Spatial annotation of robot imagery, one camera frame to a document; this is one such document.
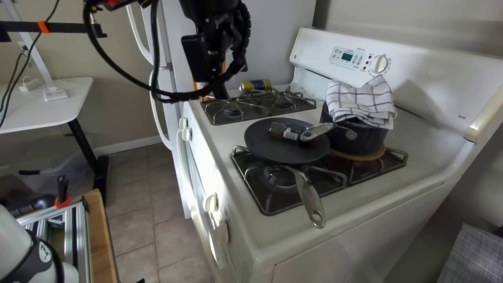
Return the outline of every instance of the appliance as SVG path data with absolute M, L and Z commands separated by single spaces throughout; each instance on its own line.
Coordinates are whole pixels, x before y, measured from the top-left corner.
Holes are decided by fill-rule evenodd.
M 496 112 L 503 90 L 495 76 L 503 73 L 501 60 L 309 29 L 300 29 L 290 51 L 295 73 L 289 90 L 316 99 L 316 109 L 279 117 L 319 121 L 327 85 L 341 68 L 330 60 L 339 46 L 393 62 L 383 76 L 399 114 L 385 139 L 391 148 L 385 159 L 393 154 L 400 169 L 391 165 L 393 172 L 371 176 L 358 172 L 360 162 L 355 169 L 327 167 L 341 178 L 323 176 L 334 186 L 328 186 L 333 192 L 320 189 L 327 219 L 322 230 L 311 227 L 297 200 L 268 205 L 267 214 L 273 216 L 264 214 L 267 198 L 249 189 L 242 169 L 254 161 L 242 148 L 234 151 L 245 145 L 243 132 L 256 120 L 213 126 L 201 103 L 177 106 L 174 129 L 182 142 L 171 151 L 179 159 L 185 216 L 218 282 L 382 282 L 501 125 Z M 342 176 L 350 183 L 345 187 L 338 186 Z
M 0 206 L 0 224 L 0 254 L 9 255 L 0 260 L 0 282 L 91 282 L 81 202 L 18 219 Z

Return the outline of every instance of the stovetop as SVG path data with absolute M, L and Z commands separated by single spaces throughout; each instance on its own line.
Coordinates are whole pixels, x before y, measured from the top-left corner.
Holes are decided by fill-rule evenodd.
M 213 126 L 257 120 L 264 117 L 286 115 L 316 109 L 316 101 L 294 93 L 262 92 L 242 95 L 231 99 L 202 101 L 201 107 Z
M 284 167 L 267 165 L 246 148 L 235 148 L 231 159 L 264 216 L 275 216 L 301 205 L 294 175 Z M 378 159 L 350 161 L 336 153 L 300 170 L 308 176 L 319 197 L 327 197 L 360 183 L 386 175 L 407 165 L 405 151 L 386 148 Z

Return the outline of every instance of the dish towel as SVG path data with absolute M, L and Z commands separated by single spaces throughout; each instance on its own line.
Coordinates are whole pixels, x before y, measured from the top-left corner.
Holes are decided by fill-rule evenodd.
M 382 76 L 374 77 L 361 88 L 330 82 L 327 107 L 334 123 L 358 118 L 369 126 L 393 129 L 396 118 L 391 88 Z

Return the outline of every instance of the oven handle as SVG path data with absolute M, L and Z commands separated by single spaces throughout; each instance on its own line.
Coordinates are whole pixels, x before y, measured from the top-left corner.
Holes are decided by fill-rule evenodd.
M 210 233 L 204 228 L 204 222 L 210 222 L 209 216 L 202 216 L 199 211 L 193 209 L 191 211 L 191 219 L 193 219 L 193 225 L 198 232 L 202 250 L 204 250 L 204 258 L 207 260 L 209 268 L 213 271 L 213 276 L 216 279 L 216 282 L 234 282 L 231 274 L 231 261 L 227 261 L 227 249 L 226 246 L 221 247 L 223 250 L 223 260 L 221 258 L 215 258 L 213 252 L 220 250 L 218 244 L 212 246 L 212 243 L 218 243 L 220 239 L 216 236 L 210 236 Z
M 210 222 L 210 216 L 204 214 L 201 216 L 202 222 Z M 207 228 L 207 246 L 210 257 L 213 258 L 218 269 L 227 268 L 227 244 L 229 244 L 229 230 L 226 222 L 220 222 L 216 225 L 202 224 L 202 228 Z
M 487 128 L 498 117 L 498 112 L 503 107 L 503 87 L 487 101 L 484 109 L 479 112 L 476 120 L 465 131 L 465 139 L 471 143 L 479 143 L 482 139 L 487 139 Z

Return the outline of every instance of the black cable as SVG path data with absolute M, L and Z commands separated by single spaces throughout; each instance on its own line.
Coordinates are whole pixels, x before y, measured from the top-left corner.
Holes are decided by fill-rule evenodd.
M 58 7 L 59 7 L 59 2 L 61 2 L 61 0 L 56 0 L 56 2 L 55 2 L 51 11 L 48 13 L 48 16 L 47 16 L 45 21 L 44 21 L 45 24 L 47 24 L 47 22 L 53 18 L 53 15 L 56 13 L 56 10 L 58 10 Z M 28 63 L 29 63 L 29 60 L 31 60 L 31 52 L 33 52 L 37 40 L 40 38 L 40 35 L 42 35 L 42 33 L 37 33 L 36 38 L 33 40 L 33 43 L 31 43 L 31 46 L 29 46 L 29 49 L 28 49 L 26 60 L 25 60 L 22 70 L 20 70 L 18 74 L 15 76 L 14 82 L 9 82 L 9 84 L 7 84 L 7 88 L 4 90 L 4 95 L 3 95 L 3 98 L 1 98 L 1 110 L 3 110 L 3 112 L 1 112 L 1 118 L 0 118 L 0 128 L 3 126 L 4 118 L 6 118 L 6 112 L 9 110 L 9 103 L 11 103 L 14 88 L 15 88 L 17 82 L 20 81 L 20 76 L 25 73 L 25 70 L 26 70 L 26 66 L 28 66 Z
M 4 88 L 4 93 L 3 93 L 3 96 L 1 96 L 0 112 L 3 110 L 7 90 L 11 90 L 11 85 L 12 85 L 12 82 L 14 82 L 15 74 L 17 74 L 17 68 L 18 68 L 18 62 L 20 62 L 22 55 L 23 55 L 23 52 L 18 52 L 18 55 L 17 55 L 17 59 L 15 59 L 12 74 L 11 74 L 9 81 L 7 81 L 7 85 L 6 85 L 6 88 Z
M 205 85 L 204 88 L 201 90 L 196 90 L 196 92 L 188 92 L 188 93 L 169 93 L 169 92 L 163 92 L 163 90 L 158 90 L 157 87 L 150 87 L 150 85 L 146 85 L 144 82 L 135 79 L 133 76 L 130 76 L 128 73 L 125 73 L 122 68 L 119 68 L 108 55 L 106 52 L 100 48 L 95 35 L 94 35 L 94 29 L 92 29 L 92 24 L 91 24 L 91 13 L 94 10 L 94 7 L 99 5 L 97 0 L 86 0 L 84 5 L 83 5 L 83 24 L 86 27 L 86 32 L 88 32 L 88 38 L 91 41 L 91 44 L 94 46 L 95 52 L 102 57 L 102 60 L 110 66 L 113 68 L 116 73 L 119 73 L 122 77 L 125 77 L 128 82 L 135 84 L 136 87 L 139 88 L 144 88 L 150 93 L 154 93 L 154 98 L 158 99 L 160 95 L 163 96 L 168 96 L 169 99 L 160 99 L 161 103 L 179 103 L 179 101 L 190 101 L 190 99 L 198 99 L 199 96 L 205 96 L 209 95 L 213 88 L 220 87 L 221 84 L 224 84 L 226 81 L 229 81 L 234 74 L 237 74 L 240 70 L 243 70 L 245 66 L 245 57 L 238 57 L 232 60 L 232 63 L 229 65 L 229 68 L 226 70 L 224 74 L 221 74 L 220 77 L 216 77 L 213 82 L 210 82 L 209 85 Z M 155 46 L 158 48 L 158 35 L 152 32 L 152 41 L 157 40 L 157 44 L 154 44 L 154 49 Z
M 158 66 L 160 66 L 160 51 L 158 51 L 158 29 L 157 29 L 157 8 L 158 8 L 158 0 L 154 0 L 150 4 L 150 32 L 152 32 L 152 52 L 154 52 L 154 71 L 150 77 L 150 88 L 157 88 L 158 82 Z M 160 95 L 155 92 L 150 92 L 152 98 L 157 99 L 158 103 L 169 103 L 171 99 L 163 99 Z

